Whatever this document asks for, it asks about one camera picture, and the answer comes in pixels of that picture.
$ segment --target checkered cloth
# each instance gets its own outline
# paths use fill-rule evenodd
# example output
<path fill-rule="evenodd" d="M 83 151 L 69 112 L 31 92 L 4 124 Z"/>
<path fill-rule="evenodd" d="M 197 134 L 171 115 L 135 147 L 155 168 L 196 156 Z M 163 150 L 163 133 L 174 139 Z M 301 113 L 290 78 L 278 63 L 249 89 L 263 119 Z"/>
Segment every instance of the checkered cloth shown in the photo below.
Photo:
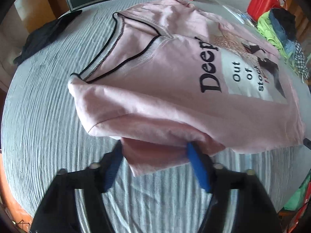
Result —
<path fill-rule="evenodd" d="M 302 52 L 300 44 L 295 41 L 295 52 L 294 52 L 294 63 L 297 72 L 301 75 L 302 80 L 307 80 L 309 78 L 309 71 L 304 58 L 304 53 Z"/>

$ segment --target red handbag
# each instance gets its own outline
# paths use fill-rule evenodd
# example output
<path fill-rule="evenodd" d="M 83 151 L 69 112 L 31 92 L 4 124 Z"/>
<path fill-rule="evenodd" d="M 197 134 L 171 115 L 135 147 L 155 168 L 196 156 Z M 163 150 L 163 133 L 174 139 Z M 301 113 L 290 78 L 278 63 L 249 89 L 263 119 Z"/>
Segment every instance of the red handbag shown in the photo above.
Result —
<path fill-rule="evenodd" d="M 281 8 L 280 0 L 251 0 L 247 13 L 257 22 L 258 18 L 272 8 Z"/>

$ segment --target t-shirt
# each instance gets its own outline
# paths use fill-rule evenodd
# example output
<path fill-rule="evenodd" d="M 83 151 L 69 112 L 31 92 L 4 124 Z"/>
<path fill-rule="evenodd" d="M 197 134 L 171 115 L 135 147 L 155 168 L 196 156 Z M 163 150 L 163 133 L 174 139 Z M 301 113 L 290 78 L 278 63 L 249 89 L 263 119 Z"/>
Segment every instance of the t-shirt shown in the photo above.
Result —
<path fill-rule="evenodd" d="M 121 137 L 135 176 L 214 155 L 301 144 L 304 125 L 279 53 L 243 26 L 182 0 L 113 14 L 103 50 L 68 83 L 85 130 Z"/>

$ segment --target blue denim cloth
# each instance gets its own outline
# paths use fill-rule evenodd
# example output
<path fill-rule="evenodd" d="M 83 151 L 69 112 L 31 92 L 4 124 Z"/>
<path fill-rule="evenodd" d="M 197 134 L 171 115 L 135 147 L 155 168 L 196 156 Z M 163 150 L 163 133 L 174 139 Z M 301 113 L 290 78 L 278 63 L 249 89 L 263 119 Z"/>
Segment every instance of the blue denim cloth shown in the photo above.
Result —
<path fill-rule="evenodd" d="M 284 28 L 279 23 L 279 21 L 274 17 L 272 12 L 269 13 L 269 19 L 270 19 L 270 22 L 272 24 L 272 27 L 275 31 L 277 38 L 279 39 L 282 46 L 284 47 L 286 54 L 287 55 L 293 54 L 295 51 L 295 43 L 287 39 Z"/>

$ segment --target gray bed sheet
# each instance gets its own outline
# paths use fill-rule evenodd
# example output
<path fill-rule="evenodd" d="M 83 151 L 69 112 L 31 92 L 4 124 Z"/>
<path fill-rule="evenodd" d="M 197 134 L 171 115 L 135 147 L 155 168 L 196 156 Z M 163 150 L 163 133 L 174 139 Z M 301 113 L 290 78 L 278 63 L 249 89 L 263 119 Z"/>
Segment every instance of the gray bed sheet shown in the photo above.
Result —
<path fill-rule="evenodd" d="M 22 63 L 10 86 L 2 121 L 3 163 L 13 196 L 32 216 L 60 168 L 84 169 L 111 151 L 115 140 L 91 137 L 80 124 L 69 75 L 80 72 L 112 33 L 112 13 L 152 0 L 113 0 L 85 8 L 60 38 Z M 215 1 L 193 2 L 204 11 L 237 20 Z M 311 97 L 307 87 L 288 70 L 308 123 Z M 214 157 L 236 171 L 252 168 L 279 210 L 298 189 L 311 168 L 311 151 L 304 146 L 239 155 L 226 149 Z M 82 194 L 77 208 L 84 232 L 89 232 Z M 116 181 L 103 195 L 116 232 L 196 232 L 209 204 L 189 165 L 134 178 L 124 160 Z M 230 232 L 236 206 L 231 194 L 225 232 Z"/>

